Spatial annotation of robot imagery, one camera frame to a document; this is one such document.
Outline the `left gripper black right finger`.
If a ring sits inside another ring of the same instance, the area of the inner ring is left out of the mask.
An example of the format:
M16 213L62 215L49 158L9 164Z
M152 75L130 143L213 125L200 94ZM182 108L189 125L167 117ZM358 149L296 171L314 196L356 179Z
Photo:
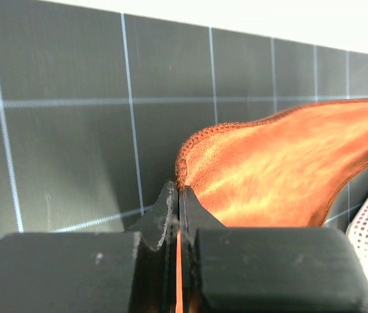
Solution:
M368 280L338 229L229 228L179 194L184 312L368 312Z

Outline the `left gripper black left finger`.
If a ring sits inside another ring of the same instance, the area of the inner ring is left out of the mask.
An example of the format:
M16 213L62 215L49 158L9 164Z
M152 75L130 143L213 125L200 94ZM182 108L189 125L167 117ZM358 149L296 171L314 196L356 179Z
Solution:
M0 312L173 312L174 182L122 232L0 238Z

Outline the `dark brown towel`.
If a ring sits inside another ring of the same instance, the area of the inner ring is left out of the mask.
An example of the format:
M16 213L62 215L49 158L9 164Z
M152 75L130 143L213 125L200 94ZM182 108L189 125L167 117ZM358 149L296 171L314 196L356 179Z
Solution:
M367 168L368 98L319 102L194 134L177 156L177 189L190 187L229 228L324 227L337 195Z

